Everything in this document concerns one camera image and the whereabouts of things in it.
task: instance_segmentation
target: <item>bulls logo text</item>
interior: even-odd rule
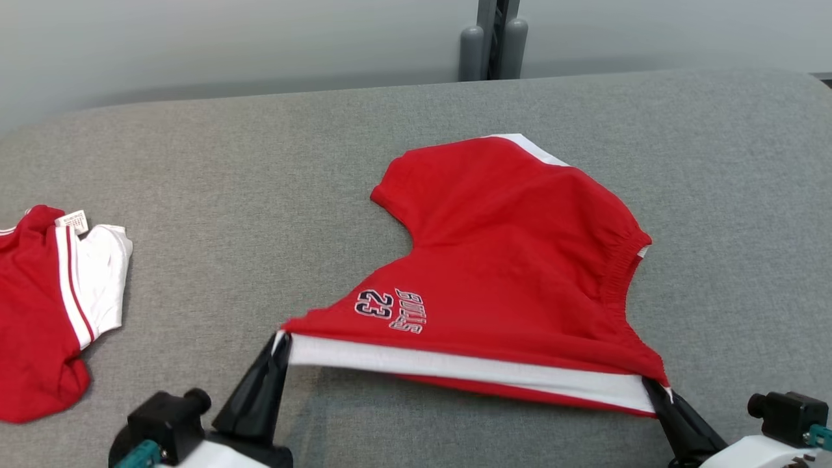
[[[365,289],[355,301],[355,311],[363,316],[372,316],[391,320],[389,327],[398,331],[421,333],[428,316],[424,310],[424,301],[419,294],[396,289],[399,299],[399,314],[393,318],[394,298],[390,294],[379,294],[376,290]]]

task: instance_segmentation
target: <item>folded red garment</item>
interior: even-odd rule
[[[371,198],[413,250],[282,326],[290,363],[651,415],[661,358],[626,321],[651,243],[615,195],[522,135],[406,152]]]

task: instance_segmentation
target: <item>white fabric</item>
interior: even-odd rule
[[[78,242],[78,300],[97,339],[121,326],[121,306],[133,242],[124,228],[99,224]]]
[[[641,376],[576,371],[292,334],[289,363],[480,381],[652,413]]]
[[[59,227],[55,233],[61,295],[78,344],[84,349],[102,333],[121,326],[133,243],[123,227],[106,224],[93,227],[83,240],[71,227]]]
[[[565,162],[557,159],[553,155],[549,154],[548,152],[544,151],[538,145],[532,143],[531,140],[524,137],[520,133],[501,133],[501,134],[494,134],[488,135],[488,137],[500,137],[505,138],[506,140],[510,140],[525,150],[527,153],[531,154],[532,156],[536,157],[537,159],[545,162],[546,164],[551,164],[553,166],[565,166],[570,167]]]
[[[87,328],[87,319],[81,309],[78,308],[78,270],[77,270],[77,243],[78,236],[69,226],[57,227],[55,229],[55,242],[57,244],[57,267],[58,280],[61,285],[61,298],[64,309],[67,311],[69,322],[75,331],[78,345],[81,349],[86,348],[94,339]]]

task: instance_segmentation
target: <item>red fabric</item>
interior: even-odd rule
[[[0,421],[63,411],[90,377],[61,295],[55,227],[64,212],[39,205],[0,233]]]
[[[413,250],[330,307],[283,329],[336,340],[585,371],[637,374],[668,386],[661,358],[626,321],[626,292],[650,237],[615,195],[575,167],[546,164],[487,137],[405,153],[371,198],[410,231]],[[419,295],[392,327],[397,289]],[[391,317],[375,297],[395,298]],[[483,393],[608,408],[529,390],[415,377]]]

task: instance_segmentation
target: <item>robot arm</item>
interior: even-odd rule
[[[793,391],[754,394],[748,412],[763,420],[763,435],[728,446],[681,396],[646,378],[644,387],[676,456],[668,468],[808,468],[832,451],[823,401]]]
[[[273,446],[289,367],[291,337],[272,336],[206,433],[200,416],[210,398],[199,389],[184,397],[158,392],[127,417],[110,449],[109,466],[137,468],[292,468],[289,449]],[[675,392],[644,379],[674,458],[668,468],[809,468],[832,451],[829,406],[798,393],[753,395],[749,413],[763,420],[762,436],[728,446]]]

